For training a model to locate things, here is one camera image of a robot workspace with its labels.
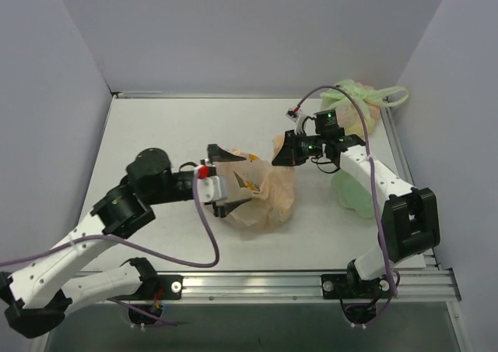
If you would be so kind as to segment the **tied green bag of fruit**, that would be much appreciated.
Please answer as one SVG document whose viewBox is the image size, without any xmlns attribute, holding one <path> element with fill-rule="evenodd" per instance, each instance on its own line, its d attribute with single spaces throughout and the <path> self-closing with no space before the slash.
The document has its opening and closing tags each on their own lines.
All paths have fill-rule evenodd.
<svg viewBox="0 0 498 352">
<path fill-rule="evenodd" d="M 409 98 L 409 91 L 403 86 L 392 86 L 380 90 L 352 79 L 345 79 L 336 85 L 347 92 L 356 102 L 363 114 L 368 134 L 372 134 L 381 118 L 381 109 L 397 107 Z M 345 129 L 346 135 L 364 138 L 364 131 L 358 111 L 349 99 L 337 90 L 326 90 L 320 94 L 321 110 L 335 110 L 338 124 Z"/>
</svg>

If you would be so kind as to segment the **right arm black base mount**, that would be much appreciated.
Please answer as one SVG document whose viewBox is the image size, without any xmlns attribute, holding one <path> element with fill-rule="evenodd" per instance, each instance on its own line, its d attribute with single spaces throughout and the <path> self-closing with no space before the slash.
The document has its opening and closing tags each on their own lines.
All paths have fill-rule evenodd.
<svg viewBox="0 0 498 352">
<path fill-rule="evenodd" d="M 353 279 L 348 273 L 326 273 L 320 276 L 322 297 L 326 300 L 387 299 L 391 292 L 382 287 L 382 278 Z"/>
</svg>

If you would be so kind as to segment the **aluminium table edge rail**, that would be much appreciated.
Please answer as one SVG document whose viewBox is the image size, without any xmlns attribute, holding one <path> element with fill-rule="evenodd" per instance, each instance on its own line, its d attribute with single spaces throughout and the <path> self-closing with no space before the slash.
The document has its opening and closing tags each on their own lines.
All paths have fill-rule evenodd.
<svg viewBox="0 0 498 352">
<path fill-rule="evenodd" d="M 314 303 L 326 300 L 321 293 L 320 272 L 247 272 L 247 273 L 172 273 L 183 276 L 183 290 L 180 300 L 185 304 L 199 304 L 218 301 L 228 304 L 290 303 L 292 301 Z M 66 297 L 75 298 L 76 302 L 88 304 L 103 302 L 108 298 L 129 301 L 132 304 L 151 304 L 152 301 L 134 301 L 124 298 L 137 291 L 125 283 L 119 276 L 111 279 L 106 273 L 85 273 L 71 279 L 63 286 Z M 346 303 L 368 302 L 371 300 L 343 300 Z"/>
</svg>

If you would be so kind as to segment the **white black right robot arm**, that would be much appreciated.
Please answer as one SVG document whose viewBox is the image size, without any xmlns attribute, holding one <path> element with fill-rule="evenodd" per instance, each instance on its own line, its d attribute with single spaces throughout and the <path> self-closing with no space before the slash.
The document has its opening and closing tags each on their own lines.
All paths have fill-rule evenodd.
<svg viewBox="0 0 498 352">
<path fill-rule="evenodd" d="M 388 276 L 396 264 L 438 246 L 440 227 L 433 191 L 411 185 L 375 159 L 365 139 L 347 135 L 339 126 L 335 111 L 308 116 L 296 107 L 286 116 L 295 127 L 285 132 L 272 165 L 296 167 L 309 159 L 326 158 L 358 181 L 380 210 L 377 243 L 348 265 L 345 287 L 351 295 L 362 297 L 373 287 L 373 280 Z"/>
</svg>

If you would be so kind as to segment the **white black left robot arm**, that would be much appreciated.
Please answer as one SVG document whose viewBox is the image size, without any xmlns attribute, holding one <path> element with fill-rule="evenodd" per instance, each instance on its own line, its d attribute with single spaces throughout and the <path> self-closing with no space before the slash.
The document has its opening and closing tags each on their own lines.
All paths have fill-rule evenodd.
<svg viewBox="0 0 498 352">
<path fill-rule="evenodd" d="M 115 269 L 76 277 L 77 272 L 115 245 L 139 250 L 129 238 L 155 220 L 153 206 L 192 200 L 201 221 L 204 205 L 224 218 L 239 202 L 229 202 L 224 177 L 217 163 L 243 158 L 216 144 L 207 157 L 189 171 L 173 171 L 167 153 L 143 150 L 126 167 L 126 175 L 72 231 L 49 251 L 24 258 L 26 267 L 1 273 L 1 299 L 6 303 L 9 326 L 28 339 L 42 336 L 67 315 L 88 305 L 120 296 L 148 298 L 163 287 L 157 271 L 146 258 L 131 258 Z"/>
</svg>

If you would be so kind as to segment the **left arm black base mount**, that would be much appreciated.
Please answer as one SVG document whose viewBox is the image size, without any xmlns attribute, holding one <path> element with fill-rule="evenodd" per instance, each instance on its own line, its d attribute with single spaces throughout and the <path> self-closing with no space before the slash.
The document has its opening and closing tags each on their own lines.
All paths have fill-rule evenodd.
<svg viewBox="0 0 498 352">
<path fill-rule="evenodd" d="M 183 276 L 178 274 L 163 274 L 146 280 L 138 290 L 125 295 L 127 300 L 134 301 L 176 301 L 180 300 L 183 290 Z"/>
</svg>

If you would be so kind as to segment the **translucent orange banana-print bag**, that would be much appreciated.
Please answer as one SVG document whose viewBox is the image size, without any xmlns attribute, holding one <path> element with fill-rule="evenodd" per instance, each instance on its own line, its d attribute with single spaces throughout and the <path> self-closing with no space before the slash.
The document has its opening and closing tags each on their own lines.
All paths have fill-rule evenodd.
<svg viewBox="0 0 498 352">
<path fill-rule="evenodd" d="M 229 212 L 225 221 L 232 227 L 266 233 L 281 227 L 293 215 L 296 200 L 296 171 L 276 167 L 242 150 L 229 148 L 243 161 L 216 163 L 217 171 L 229 189 L 228 202 L 244 200 Z"/>
</svg>

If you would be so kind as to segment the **pale green scalloped plate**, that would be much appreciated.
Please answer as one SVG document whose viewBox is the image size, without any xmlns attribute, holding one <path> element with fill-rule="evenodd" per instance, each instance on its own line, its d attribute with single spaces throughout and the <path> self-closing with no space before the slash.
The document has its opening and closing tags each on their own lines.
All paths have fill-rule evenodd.
<svg viewBox="0 0 498 352">
<path fill-rule="evenodd" d="M 331 188 L 342 208 L 353 210 L 364 219 L 374 217 L 370 193 L 353 176 L 339 170 L 331 179 Z"/>
</svg>

